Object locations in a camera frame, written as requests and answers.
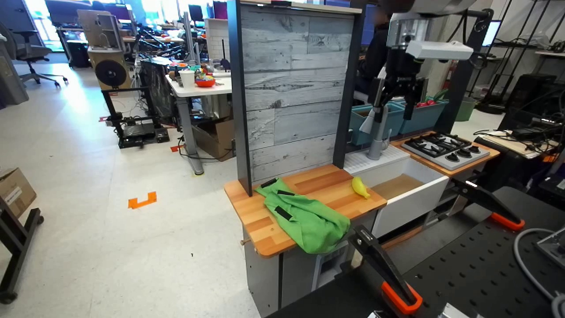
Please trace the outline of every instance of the yellow object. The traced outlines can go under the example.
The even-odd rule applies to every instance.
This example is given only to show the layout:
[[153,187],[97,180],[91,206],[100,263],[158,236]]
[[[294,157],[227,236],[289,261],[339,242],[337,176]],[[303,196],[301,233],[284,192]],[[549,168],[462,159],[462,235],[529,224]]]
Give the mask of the yellow object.
[[353,187],[353,192],[360,194],[362,198],[370,196],[367,191],[367,185],[363,183],[363,180],[360,176],[351,178],[351,187]]

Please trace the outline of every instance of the black chair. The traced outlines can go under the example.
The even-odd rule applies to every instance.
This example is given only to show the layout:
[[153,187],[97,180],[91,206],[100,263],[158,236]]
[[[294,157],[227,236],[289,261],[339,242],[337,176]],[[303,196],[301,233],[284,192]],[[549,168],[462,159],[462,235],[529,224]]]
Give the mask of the black chair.
[[[37,33],[35,30],[12,32],[12,30],[7,30],[3,24],[0,24],[0,33],[7,39],[7,51],[10,58],[24,60],[30,67],[28,74],[19,76],[23,83],[28,79],[33,79],[38,85],[40,79],[47,79],[47,81],[53,81],[54,86],[60,86],[60,83],[54,79],[56,76],[67,83],[67,77],[61,74],[38,74],[33,69],[31,65],[33,62],[49,60],[47,54],[51,53],[51,49],[45,46],[31,44],[31,35]],[[15,33],[23,37],[23,44],[17,44]]]

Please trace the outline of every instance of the sink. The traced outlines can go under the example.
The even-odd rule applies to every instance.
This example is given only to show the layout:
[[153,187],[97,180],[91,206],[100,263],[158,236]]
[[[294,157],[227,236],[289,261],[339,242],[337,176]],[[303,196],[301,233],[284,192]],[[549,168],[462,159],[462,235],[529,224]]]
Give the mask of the sink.
[[383,236],[430,212],[448,182],[448,176],[395,146],[388,146],[379,160],[369,160],[363,152],[351,152],[346,155],[344,169],[388,199],[386,206],[376,213],[374,236]]

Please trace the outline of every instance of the gray wood backdrop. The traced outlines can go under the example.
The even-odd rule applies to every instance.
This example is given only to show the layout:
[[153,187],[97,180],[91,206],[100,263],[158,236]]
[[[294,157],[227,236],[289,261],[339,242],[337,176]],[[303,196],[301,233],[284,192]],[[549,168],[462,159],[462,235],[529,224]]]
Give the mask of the gray wood backdrop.
[[241,5],[250,180],[332,162],[353,16]]

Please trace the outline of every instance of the table leg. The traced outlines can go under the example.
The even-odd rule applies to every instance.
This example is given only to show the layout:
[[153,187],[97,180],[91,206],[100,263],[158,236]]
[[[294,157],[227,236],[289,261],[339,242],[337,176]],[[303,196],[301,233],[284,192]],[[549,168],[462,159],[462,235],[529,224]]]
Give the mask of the table leg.
[[178,106],[178,115],[180,115],[180,127],[181,127],[181,136],[183,136],[183,148],[187,152],[188,162],[194,169],[194,175],[203,175],[204,169],[201,166],[201,159],[197,155],[197,146],[192,132],[192,122],[190,122],[190,109],[188,109],[188,100],[185,97],[178,97],[176,106]]

